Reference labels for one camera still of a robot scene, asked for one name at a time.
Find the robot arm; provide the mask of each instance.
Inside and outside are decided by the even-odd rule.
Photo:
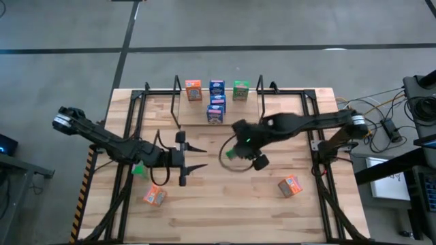
[[[316,129],[342,127],[330,140],[318,145],[320,163],[334,157],[337,148],[351,139],[362,139],[368,133],[363,115],[355,110],[340,110],[312,116],[299,116],[293,113],[278,113],[264,117],[259,124],[249,124],[240,120],[232,125],[237,143],[227,152],[230,159],[239,157],[253,160],[256,170],[268,165],[268,159],[260,149],[273,142],[280,142],[296,136],[300,132]]]
[[[185,142],[185,132],[179,131],[176,134],[176,143],[180,144],[180,150],[175,147],[160,148],[153,144],[133,137],[123,139],[107,130],[102,126],[92,123],[86,118],[84,112],[77,108],[61,107],[58,114],[52,122],[53,128],[66,135],[81,135],[89,141],[95,143],[98,147],[106,149],[109,157],[120,164],[131,165],[140,161],[145,167],[177,167],[181,170],[179,185],[186,185],[185,176],[193,170],[204,167],[205,165],[196,165],[185,167],[186,150],[204,152],[194,148]]]

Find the blue box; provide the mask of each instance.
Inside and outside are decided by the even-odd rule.
[[[209,92],[213,95],[225,95],[225,82],[223,80],[211,80]]]
[[[224,107],[221,105],[208,105],[206,115],[209,124],[222,124],[224,119]]]
[[[225,95],[211,95],[211,105],[221,105],[225,113]]]

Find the gray floor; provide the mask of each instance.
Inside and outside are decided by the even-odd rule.
[[[106,0],[5,0],[0,49],[119,48],[132,3]],[[436,19],[424,0],[148,0],[137,14],[131,47],[207,45],[406,44],[436,42]],[[186,52],[129,54],[121,88],[169,88],[184,79],[276,81],[281,87],[333,87],[348,99],[398,88],[404,76],[435,69],[436,49]],[[18,157],[56,169],[44,193],[27,198],[17,244],[66,242],[89,142],[51,128],[61,105],[105,116],[118,54],[0,55],[0,133],[20,142]],[[378,101],[394,93],[374,97]],[[365,112],[364,104],[352,104]],[[369,118],[379,120],[376,113]],[[402,107],[397,126],[411,125]],[[398,155],[409,141],[385,152]],[[384,133],[376,144],[387,144]],[[370,153],[366,146],[356,152]],[[365,206],[371,237],[383,242],[429,244],[399,237],[405,211]]]

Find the small cardboard box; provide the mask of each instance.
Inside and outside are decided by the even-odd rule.
[[[224,119],[224,107],[221,105],[208,105],[206,115],[209,124],[220,125]]]
[[[158,187],[157,185],[152,184],[142,200],[152,206],[160,206],[165,197],[166,191],[162,190],[162,188]]]
[[[211,105],[221,105],[225,113],[225,95],[211,95]]]
[[[186,93],[189,101],[202,100],[202,81],[201,80],[186,80]]]
[[[233,86],[233,100],[246,101],[248,97],[248,90],[250,89],[249,81],[234,81]]]
[[[223,80],[211,80],[209,82],[209,92],[213,95],[225,95],[225,82]]]
[[[290,175],[286,179],[280,181],[279,188],[285,197],[291,197],[302,191],[300,183],[298,183],[297,177]]]

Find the yellow and black tape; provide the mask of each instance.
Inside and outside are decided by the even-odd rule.
[[[88,151],[87,165],[85,166],[83,173],[82,186],[80,187],[78,203],[76,207],[76,213],[74,214],[73,228],[69,237],[69,242],[71,244],[75,243],[78,239],[78,234],[80,226],[82,224],[84,207],[86,206],[89,188],[91,187],[91,181],[93,176],[93,171],[95,168],[95,162],[97,160],[97,153],[92,149]]]

